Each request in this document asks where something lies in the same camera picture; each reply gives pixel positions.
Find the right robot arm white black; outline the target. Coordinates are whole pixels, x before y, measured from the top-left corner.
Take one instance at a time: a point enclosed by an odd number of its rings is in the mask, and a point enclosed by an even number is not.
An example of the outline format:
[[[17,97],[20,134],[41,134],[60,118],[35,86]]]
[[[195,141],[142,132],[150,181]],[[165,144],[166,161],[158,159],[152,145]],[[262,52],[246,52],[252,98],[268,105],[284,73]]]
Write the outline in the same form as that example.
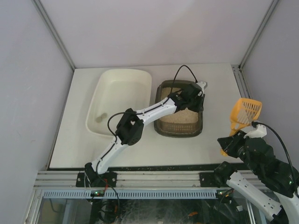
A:
[[[269,198],[249,183],[227,161],[215,170],[218,185],[226,184],[261,210],[272,224],[299,222],[299,173],[290,164],[277,159],[273,148],[263,138],[251,138],[243,131],[217,139],[221,149],[229,156],[239,158],[254,175],[279,199]]]

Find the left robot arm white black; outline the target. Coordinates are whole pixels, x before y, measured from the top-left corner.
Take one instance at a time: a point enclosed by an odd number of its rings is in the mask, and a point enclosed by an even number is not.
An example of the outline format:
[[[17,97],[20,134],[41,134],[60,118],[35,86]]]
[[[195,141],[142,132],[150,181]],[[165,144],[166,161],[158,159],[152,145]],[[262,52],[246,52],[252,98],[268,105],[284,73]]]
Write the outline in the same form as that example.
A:
[[[112,115],[108,119],[108,124],[113,117],[122,116],[116,131],[112,133],[114,139],[97,159],[85,164],[84,172],[90,185],[99,186],[101,182],[106,184],[102,175],[107,172],[110,163],[125,148],[136,144],[141,139],[144,127],[148,124],[185,109],[193,112],[202,111],[206,87],[207,82],[193,82],[179,91],[171,92],[162,101],[148,108],[137,111],[129,108]]]

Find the dark grey litter box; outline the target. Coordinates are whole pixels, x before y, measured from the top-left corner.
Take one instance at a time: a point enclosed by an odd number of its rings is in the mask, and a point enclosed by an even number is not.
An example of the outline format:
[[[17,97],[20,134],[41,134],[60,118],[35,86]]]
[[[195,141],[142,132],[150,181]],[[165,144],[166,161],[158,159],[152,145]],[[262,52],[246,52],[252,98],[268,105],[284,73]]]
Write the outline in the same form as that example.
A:
[[[160,102],[169,93],[186,88],[192,81],[166,80],[157,88],[155,102]],[[178,111],[154,121],[155,131],[166,137],[190,138],[201,134],[203,130],[203,111],[193,112],[189,109]]]

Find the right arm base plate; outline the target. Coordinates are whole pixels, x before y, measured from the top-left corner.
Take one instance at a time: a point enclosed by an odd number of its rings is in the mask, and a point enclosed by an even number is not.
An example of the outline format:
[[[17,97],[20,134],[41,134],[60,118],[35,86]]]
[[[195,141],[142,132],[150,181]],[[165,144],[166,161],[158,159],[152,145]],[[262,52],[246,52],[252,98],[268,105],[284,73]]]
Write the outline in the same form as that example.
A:
[[[230,176],[237,171],[236,168],[224,161],[213,172],[202,172],[199,174],[200,186],[203,188],[208,187],[227,187],[227,180]]]

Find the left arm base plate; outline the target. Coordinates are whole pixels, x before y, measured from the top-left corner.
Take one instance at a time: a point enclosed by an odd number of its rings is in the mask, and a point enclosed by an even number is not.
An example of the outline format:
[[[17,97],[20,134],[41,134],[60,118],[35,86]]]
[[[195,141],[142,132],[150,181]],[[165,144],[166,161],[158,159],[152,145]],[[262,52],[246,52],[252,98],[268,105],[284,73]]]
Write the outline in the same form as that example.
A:
[[[117,182],[117,173],[106,172],[104,174],[97,175],[92,168],[85,168],[83,172],[79,172],[76,179],[76,187],[115,187]]]

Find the yellow litter scoop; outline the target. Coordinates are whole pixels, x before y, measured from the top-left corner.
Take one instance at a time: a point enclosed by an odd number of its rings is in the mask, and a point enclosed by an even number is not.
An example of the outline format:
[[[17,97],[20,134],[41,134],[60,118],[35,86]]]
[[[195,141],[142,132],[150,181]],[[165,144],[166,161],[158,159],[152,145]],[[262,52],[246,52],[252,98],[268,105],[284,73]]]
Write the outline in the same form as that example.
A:
[[[234,105],[230,114],[230,134],[233,136],[238,131],[250,126],[257,120],[262,109],[262,102],[250,98],[240,98]]]

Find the white plastic tub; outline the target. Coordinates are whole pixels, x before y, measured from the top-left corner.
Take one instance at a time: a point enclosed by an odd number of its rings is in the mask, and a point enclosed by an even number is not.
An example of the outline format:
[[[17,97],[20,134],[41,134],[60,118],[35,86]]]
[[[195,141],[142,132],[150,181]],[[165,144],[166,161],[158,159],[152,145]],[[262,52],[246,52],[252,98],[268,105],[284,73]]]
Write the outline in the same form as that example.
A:
[[[85,126],[97,136],[111,136],[108,119],[118,113],[132,108],[140,110],[150,105],[152,87],[151,74],[136,69],[110,69],[99,78],[94,91]],[[100,123],[95,119],[107,113]]]

